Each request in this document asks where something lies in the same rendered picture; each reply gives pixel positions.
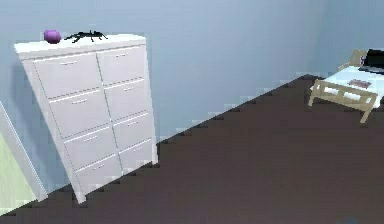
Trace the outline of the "white chest of drawers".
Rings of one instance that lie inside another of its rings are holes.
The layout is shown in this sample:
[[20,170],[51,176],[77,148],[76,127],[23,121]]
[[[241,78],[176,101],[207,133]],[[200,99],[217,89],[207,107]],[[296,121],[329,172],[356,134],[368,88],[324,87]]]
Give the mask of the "white chest of drawers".
[[146,39],[17,43],[78,202],[158,161]]

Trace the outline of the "black spider-shaped object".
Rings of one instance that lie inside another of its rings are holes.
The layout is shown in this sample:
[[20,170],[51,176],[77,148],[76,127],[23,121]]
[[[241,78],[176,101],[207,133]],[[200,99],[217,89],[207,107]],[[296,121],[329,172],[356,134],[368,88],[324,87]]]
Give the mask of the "black spider-shaped object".
[[93,41],[94,38],[101,40],[102,38],[106,38],[106,36],[101,32],[89,30],[88,32],[78,32],[76,34],[72,34],[66,37],[66,40],[72,39],[73,43],[76,43],[82,38],[90,38],[91,41]]

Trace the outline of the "light wooden bed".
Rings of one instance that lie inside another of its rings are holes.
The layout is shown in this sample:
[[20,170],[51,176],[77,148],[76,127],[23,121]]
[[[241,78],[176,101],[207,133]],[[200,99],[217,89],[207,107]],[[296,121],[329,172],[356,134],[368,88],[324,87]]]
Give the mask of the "light wooden bed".
[[[384,98],[384,74],[359,71],[368,50],[354,50],[350,61],[339,66],[335,74],[324,80],[316,79],[310,88],[308,105],[312,106],[314,99],[318,98],[362,111],[360,122],[364,124],[371,111],[379,108]],[[372,84],[367,89],[348,85],[353,79]]]

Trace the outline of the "purple round object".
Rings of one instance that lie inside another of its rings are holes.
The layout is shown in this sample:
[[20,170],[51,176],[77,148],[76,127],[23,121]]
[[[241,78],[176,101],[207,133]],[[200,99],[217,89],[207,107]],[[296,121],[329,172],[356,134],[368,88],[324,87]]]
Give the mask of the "purple round object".
[[45,30],[43,37],[50,44],[57,44],[61,41],[61,35],[57,30]]

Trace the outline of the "black laptop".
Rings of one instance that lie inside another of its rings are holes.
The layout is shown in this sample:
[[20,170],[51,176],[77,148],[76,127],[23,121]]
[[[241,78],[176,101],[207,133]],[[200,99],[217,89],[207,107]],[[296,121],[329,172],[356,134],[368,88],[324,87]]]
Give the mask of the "black laptop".
[[384,74],[384,51],[369,49],[359,71]]

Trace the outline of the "white door frame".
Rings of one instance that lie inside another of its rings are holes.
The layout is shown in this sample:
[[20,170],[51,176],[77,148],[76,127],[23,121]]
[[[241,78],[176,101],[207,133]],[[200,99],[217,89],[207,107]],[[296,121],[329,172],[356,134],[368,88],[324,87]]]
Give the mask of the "white door frame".
[[43,186],[2,102],[0,101],[0,133],[14,156],[21,172],[38,201],[43,201],[48,194]]

